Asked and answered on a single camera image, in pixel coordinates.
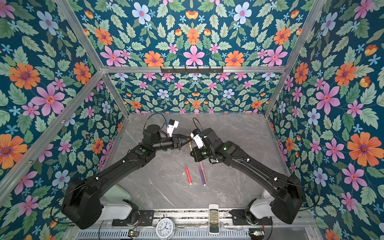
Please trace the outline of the purple highlighter pen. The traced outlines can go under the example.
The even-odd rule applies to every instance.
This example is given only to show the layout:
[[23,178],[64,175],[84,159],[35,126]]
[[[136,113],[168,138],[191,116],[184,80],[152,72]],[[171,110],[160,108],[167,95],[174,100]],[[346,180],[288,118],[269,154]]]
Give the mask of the purple highlighter pen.
[[206,179],[204,177],[204,173],[203,173],[203,170],[199,167],[199,173],[200,173],[200,176],[201,176],[201,180],[202,180],[202,184],[203,186],[206,186],[207,183],[206,183]]

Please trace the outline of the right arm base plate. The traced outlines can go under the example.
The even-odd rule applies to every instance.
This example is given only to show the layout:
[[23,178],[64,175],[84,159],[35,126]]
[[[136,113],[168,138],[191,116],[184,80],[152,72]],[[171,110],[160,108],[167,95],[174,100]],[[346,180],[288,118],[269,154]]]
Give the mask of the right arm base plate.
[[229,211],[232,216],[232,222],[235,226],[272,226],[273,220],[271,217],[257,219],[251,212],[245,209],[232,209]]

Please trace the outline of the beige capybara pen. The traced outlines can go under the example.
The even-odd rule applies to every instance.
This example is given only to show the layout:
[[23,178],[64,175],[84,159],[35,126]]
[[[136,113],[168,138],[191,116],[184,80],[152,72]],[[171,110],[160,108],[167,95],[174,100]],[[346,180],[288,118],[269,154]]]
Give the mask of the beige capybara pen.
[[190,135],[188,135],[188,137],[190,138],[190,141],[189,141],[189,146],[190,146],[190,149],[191,149],[191,151],[193,150],[193,148],[192,148],[192,137],[190,136]]

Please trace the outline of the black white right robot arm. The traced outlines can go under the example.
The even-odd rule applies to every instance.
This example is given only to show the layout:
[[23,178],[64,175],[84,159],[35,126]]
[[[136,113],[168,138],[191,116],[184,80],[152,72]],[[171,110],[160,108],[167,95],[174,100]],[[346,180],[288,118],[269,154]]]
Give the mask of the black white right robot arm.
[[259,220],[276,217],[291,225],[305,200],[304,188],[297,176],[286,176],[272,170],[247,154],[239,145],[223,142],[211,128],[193,130],[196,143],[191,156],[196,162],[208,159],[211,164],[223,163],[239,170],[264,188],[266,195],[253,199],[245,208],[245,219],[255,225]]

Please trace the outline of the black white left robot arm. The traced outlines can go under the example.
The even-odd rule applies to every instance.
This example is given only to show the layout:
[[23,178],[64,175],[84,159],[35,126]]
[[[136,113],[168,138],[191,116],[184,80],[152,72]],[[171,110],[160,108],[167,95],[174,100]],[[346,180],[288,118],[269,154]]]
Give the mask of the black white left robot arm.
[[61,212],[81,230],[106,220],[122,220],[130,226],[135,225],[139,220],[137,205],[127,199],[113,202],[101,198],[120,180],[147,165],[157,151],[179,149],[191,140],[186,135],[168,135],[158,125],[148,126],[143,130],[143,140],[121,160],[92,177],[71,180]]

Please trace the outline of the lilac cap beige pen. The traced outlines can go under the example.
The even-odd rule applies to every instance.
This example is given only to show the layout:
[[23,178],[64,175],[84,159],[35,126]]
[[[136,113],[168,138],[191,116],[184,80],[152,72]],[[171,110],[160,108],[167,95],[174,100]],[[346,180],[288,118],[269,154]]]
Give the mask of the lilac cap beige pen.
[[205,174],[205,169],[204,169],[204,164],[203,164],[203,162],[200,162],[200,168],[203,170],[204,177],[205,177],[205,179],[206,179],[206,183],[207,183],[207,178],[206,178],[206,174]]

